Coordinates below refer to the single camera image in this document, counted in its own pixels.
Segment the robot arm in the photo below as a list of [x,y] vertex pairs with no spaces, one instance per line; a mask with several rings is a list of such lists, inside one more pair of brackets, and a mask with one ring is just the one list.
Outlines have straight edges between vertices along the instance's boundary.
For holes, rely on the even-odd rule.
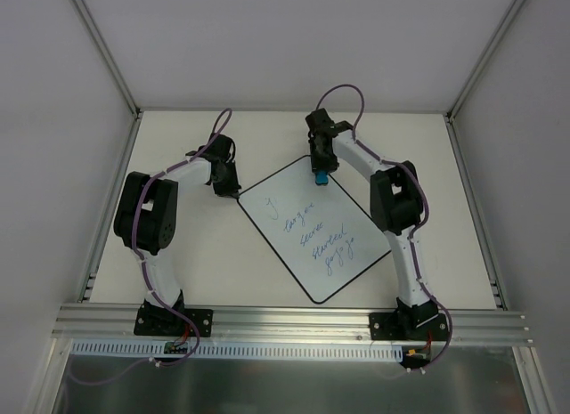
[[[178,200],[204,184],[212,184],[214,193],[218,196],[237,198],[241,187],[233,160],[234,152],[233,140],[218,135],[199,158],[190,161],[190,157],[195,154],[192,151],[186,155],[186,161],[171,166],[162,173],[160,178],[151,183],[143,200],[136,233],[136,247],[142,258],[137,257],[137,260],[144,261],[147,286],[171,310],[180,313],[184,311],[183,292],[175,277],[169,249],[175,235]],[[133,246],[135,211],[143,188],[150,178],[150,175],[132,172],[125,180],[113,230],[127,248]],[[139,320],[142,316],[144,332],[150,334],[141,335],[179,334],[179,318],[168,312],[151,293],[146,295],[139,309]]]
[[[410,233],[423,212],[421,196],[400,167],[379,161],[359,146],[352,138],[352,126],[347,122],[335,123],[325,109],[318,109],[307,116],[306,123],[309,126],[311,165],[318,185],[328,183],[328,174],[338,168],[337,158],[345,160],[370,182],[370,216],[388,239],[398,278],[396,325],[409,336],[438,317],[436,303],[419,284],[411,252]],[[411,162],[403,162],[403,166],[416,176]],[[413,239],[417,245],[417,232]],[[424,276],[421,252],[419,249],[416,251],[419,274]],[[425,279],[422,283],[428,287]]]

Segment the white table surface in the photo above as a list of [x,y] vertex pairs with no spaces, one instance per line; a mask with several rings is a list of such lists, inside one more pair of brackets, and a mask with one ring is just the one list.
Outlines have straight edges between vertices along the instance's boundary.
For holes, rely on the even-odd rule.
[[[208,140],[217,112],[147,111],[128,172],[155,173]],[[235,112],[225,134],[237,145],[245,190],[308,154],[305,115]],[[352,113],[330,113],[335,120]],[[420,114],[364,114],[358,134],[376,152],[409,159],[418,170],[431,216],[420,231],[425,274],[452,309],[494,309],[489,279],[461,185],[444,118]],[[337,181],[369,210],[369,184],[341,161]],[[200,187],[180,200],[172,243],[186,304],[310,307],[313,304],[235,200]],[[130,250],[110,231],[91,295],[96,303],[141,303],[145,287]],[[320,307],[395,306],[397,280],[386,256]]]

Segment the black mounting bracket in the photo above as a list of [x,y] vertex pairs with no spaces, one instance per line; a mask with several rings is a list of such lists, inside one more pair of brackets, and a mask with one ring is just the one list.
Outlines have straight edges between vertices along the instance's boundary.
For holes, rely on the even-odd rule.
[[415,329],[404,327],[400,322],[397,309],[391,313],[371,313],[368,316],[370,338],[379,340],[446,341],[449,336],[447,319],[443,313]]
[[[180,291],[180,296],[172,308],[194,322],[200,338],[210,337],[214,318],[213,310],[186,308],[182,291]],[[179,337],[185,331],[185,324],[186,322],[167,309],[157,307],[145,300],[136,314],[134,334],[147,337]],[[190,328],[189,336],[195,337],[192,328]]]
[[[193,156],[196,151],[186,153]],[[219,134],[210,146],[202,153],[202,158],[212,164],[212,174],[207,185],[212,184],[214,193],[220,197],[237,199],[241,189],[238,171],[235,167],[235,142],[226,135]]]
[[[402,165],[418,178],[416,168],[409,160]],[[370,216],[382,231],[402,234],[403,229],[419,223],[423,210],[418,189],[400,167],[377,171],[370,177]]]

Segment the wire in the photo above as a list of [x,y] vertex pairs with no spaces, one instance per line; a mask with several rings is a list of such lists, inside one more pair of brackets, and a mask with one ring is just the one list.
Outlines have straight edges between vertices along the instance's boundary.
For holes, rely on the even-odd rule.
[[366,102],[364,101],[364,93],[362,93],[362,91],[358,86],[351,85],[349,83],[343,83],[342,85],[336,85],[335,87],[332,87],[322,95],[321,99],[317,103],[315,110],[318,110],[321,107],[322,102],[327,96],[329,96],[329,93],[332,93],[337,89],[340,89],[341,87],[350,87],[351,89],[354,89],[356,93],[358,93],[358,96],[360,96],[360,111],[358,112],[358,116],[356,116],[356,119],[354,120],[353,123],[353,140],[356,140],[356,127],[358,126],[358,122],[360,122],[360,119],[362,118],[362,114],[364,114],[364,107],[366,105]]
[[[198,347],[200,345],[200,333],[198,331],[198,328],[196,327],[196,325],[194,324],[194,322],[192,322],[192,320],[190,318],[187,318],[183,314],[174,310],[172,307],[170,307],[168,304],[166,304],[157,295],[157,293],[156,293],[156,291],[155,291],[154,287],[152,286],[151,281],[149,279],[149,274],[148,274],[148,270],[146,267],[146,259],[144,258],[144,254],[136,247],[136,235],[137,235],[137,231],[138,231],[138,227],[139,227],[139,220],[141,218],[141,210],[143,209],[144,199],[146,198],[146,194],[149,191],[149,188],[151,187],[152,183],[154,183],[159,178],[168,175],[170,172],[173,172],[180,167],[189,165],[192,161],[199,158],[204,153],[204,151],[206,151],[206,149],[212,144],[212,142],[214,142],[214,140],[217,138],[217,136],[220,133],[222,133],[222,131],[228,125],[230,118],[232,118],[232,113],[233,113],[232,109],[230,109],[230,108],[226,108],[226,109],[222,110],[222,112],[218,115],[216,122],[214,123],[214,127],[212,129],[211,134],[210,134],[210,139],[208,140],[206,145],[204,145],[201,149],[198,150],[198,152],[196,152],[196,154],[191,156],[188,160],[183,160],[182,162],[176,163],[176,164],[168,167],[166,171],[159,172],[158,174],[152,176],[149,179],[149,181],[146,184],[144,184],[144,187],[142,187],[141,196],[139,197],[138,204],[136,205],[136,210],[134,211],[133,229],[131,232],[131,238],[132,238],[131,249],[134,251],[134,253],[141,260],[142,277],[144,278],[144,283],[146,285],[146,288],[152,294],[152,296],[157,301],[157,303],[159,303],[166,310],[168,310],[169,312],[171,312],[172,314],[174,314],[175,316],[179,317],[180,319],[182,319],[183,321],[186,322],[186,331],[184,331],[184,335],[187,338],[188,335],[190,334],[190,329],[192,329],[194,331],[194,335],[196,336],[196,344],[194,345],[194,347],[192,349],[189,349],[188,352],[183,357],[177,359],[176,361],[163,362],[163,361],[155,361],[155,359],[153,357],[142,358],[142,359],[139,359],[139,360],[131,363],[128,367],[123,369],[116,376],[106,378],[104,380],[97,380],[97,381],[85,381],[85,380],[82,380],[81,378],[77,378],[71,370],[71,364],[72,364],[73,359],[74,359],[74,358],[71,358],[71,361],[68,363],[68,367],[67,367],[67,375],[75,383],[82,385],[82,386],[103,386],[103,385],[107,385],[107,384],[112,383],[112,382],[118,380],[119,378],[123,377],[131,369],[133,369],[133,368],[137,367],[138,365],[141,365],[145,362],[155,362],[156,367],[173,367],[175,365],[179,365],[180,363],[186,361],[190,356],[192,356],[196,352],[196,350],[198,350]],[[220,129],[218,131],[216,131],[217,125],[218,125],[220,119],[222,118],[222,116],[224,114],[227,114],[227,117],[226,117],[225,121],[222,123],[222,126],[220,127]]]
[[180,347],[181,345],[186,343],[186,340],[188,339],[189,335],[190,335],[190,328],[188,327],[188,324],[185,323],[184,324],[184,333],[181,336],[179,336],[179,338],[177,338],[175,341],[172,342],[173,346],[174,347]]
[[428,349],[431,352],[431,344],[433,343],[433,341],[434,341],[434,339],[433,339],[433,336],[431,335],[431,331],[428,331],[427,332],[427,343],[420,350]]
[[449,310],[447,308],[445,308],[445,306],[443,304],[441,304],[441,302],[439,300],[437,300],[436,296],[434,296],[429,291],[426,284],[423,283],[423,277],[421,276],[421,270],[419,269],[418,253],[416,252],[416,242],[414,241],[413,237],[416,234],[416,232],[421,227],[423,227],[425,225],[425,223],[428,222],[428,219],[429,219],[428,199],[426,198],[426,193],[424,193],[421,186],[419,185],[418,179],[411,172],[411,170],[408,169],[407,166],[405,166],[404,164],[402,164],[400,162],[394,162],[392,160],[385,160],[385,159],[381,158],[378,154],[376,154],[374,151],[372,151],[372,149],[369,148],[366,144],[364,144],[362,141],[356,139],[356,126],[358,125],[358,122],[360,122],[360,119],[361,119],[362,115],[364,114],[364,106],[365,106],[364,95],[358,86],[351,85],[351,84],[343,84],[343,85],[337,85],[337,86],[332,87],[331,89],[329,89],[327,92],[325,92],[323,94],[323,96],[321,97],[321,99],[317,103],[317,106],[315,109],[317,110],[321,107],[322,102],[329,95],[329,93],[334,92],[341,87],[350,87],[351,89],[355,90],[361,98],[361,108],[360,108],[360,111],[358,113],[356,120],[354,121],[353,133],[352,133],[353,140],[356,143],[356,145],[358,145],[361,149],[363,149],[368,154],[370,154],[378,162],[389,165],[389,166],[397,166],[398,168],[402,169],[406,173],[406,175],[408,175],[408,177],[410,178],[411,182],[413,183],[413,185],[418,190],[418,193],[421,197],[421,203],[423,204],[423,207],[424,207],[424,216],[423,216],[423,219],[418,224],[416,224],[416,226],[410,231],[410,236],[408,237],[408,240],[410,241],[411,258],[412,258],[413,266],[414,266],[414,269],[416,272],[416,281],[419,283],[419,287],[421,288],[422,291],[424,291],[424,294],[426,294],[426,296],[431,301],[433,301],[437,305],[437,307],[445,314],[445,317],[447,318],[447,324],[448,324],[447,326],[448,326],[448,331],[449,331],[447,339],[445,340],[444,347],[437,354],[437,356],[428,364],[428,365],[433,365],[438,359],[441,358],[441,356],[449,348],[449,344],[452,341],[453,320],[452,320],[452,314],[449,312]]

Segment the black border of whiteboard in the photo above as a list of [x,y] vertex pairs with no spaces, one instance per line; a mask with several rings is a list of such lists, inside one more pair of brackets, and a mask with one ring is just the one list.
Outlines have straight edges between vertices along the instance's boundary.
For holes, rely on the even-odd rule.
[[[273,172],[271,175],[266,176],[266,178],[264,178],[263,180],[253,184],[251,187],[248,187],[246,190],[242,191],[240,193],[240,195],[246,193],[247,191],[250,191],[251,189],[253,189],[254,187],[257,187],[259,184],[261,184],[262,182],[268,180],[269,178],[271,178],[272,176],[278,174],[279,172],[281,172],[283,169],[287,169],[289,166],[297,163],[299,160],[303,159],[303,158],[308,158],[309,155],[305,154],[304,156],[301,156],[300,158],[293,160],[291,163],[289,163],[288,165],[282,167],[281,169],[278,169],[277,171]],[[340,187],[340,189],[348,196],[349,199],[351,199],[357,206],[358,208],[364,212],[364,214],[366,216],[368,216],[368,218],[372,221],[371,216],[358,204],[358,202],[356,200],[354,200],[354,198],[348,193],[348,191],[345,190],[345,188],[340,185],[340,183],[332,176],[329,175],[329,178],[332,178],[332,180],[337,184],[338,187]],[[281,256],[279,255],[279,253],[277,252],[277,250],[275,249],[275,247],[272,245],[272,243],[266,238],[266,236],[264,235],[264,233],[261,231],[261,229],[257,226],[256,222],[253,220],[253,218],[251,218],[251,216],[248,214],[248,211],[246,211],[246,209],[243,207],[243,205],[240,203],[240,199],[237,199],[238,205],[240,206],[241,210],[243,211],[243,213],[246,215],[246,217],[249,219],[249,221],[254,225],[254,227],[257,229],[257,231],[259,231],[259,234],[261,234],[261,237],[264,238],[265,242],[267,242],[267,245],[269,245],[269,247],[272,249],[272,251],[275,253],[275,255],[277,255],[277,257],[280,259],[280,261],[283,263],[283,265],[285,266],[285,268],[288,270],[289,274],[291,276],[293,276],[293,279],[298,283],[299,287],[301,287],[301,289],[303,289],[303,292],[305,292],[306,296],[309,297],[309,300],[311,300],[314,304],[324,304],[327,301],[329,301],[332,297],[334,297],[336,294],[338,294],[340,291],[342,291],[344,288],[346,288],[348,285],[350,285],[352,282],[354,282],[356,279],[358,279],[360,276],[362,276],[363,274],[365,274],[370,268],[372,268],[375,264],[377,264],[379,261],[381,261],[383,258],[385,258],[388,254],[390,254],[392,252],[392,250],[388,250],[383,256],[381,256],[378,260],[376,260],[375,262],[373,262],[371,265],[369,265],[368,267],[366,267],[364,270],[362,270],[360,273],[358,273],[356,276],[354,276],[351,280],[349,280],[346,284],[344,284],[342,287],[340,287],[339,289],[337,289],[335,292],[333,292],[332,294],[330,294],[327,298],[325,298],[322,301],[314,301],[313,298],[311,297],[311,295],[306,291],[305,287],[303,286],[303,284],[299,281],[299,279],[297,279],[297,276],[295,276],[295,273],[293,273],[293,271],[291,271],[291,269],[289,268],[289,266],[287,265],[287,263],[285,263],[285,261],[283,261],[283,258],[281,258]]]

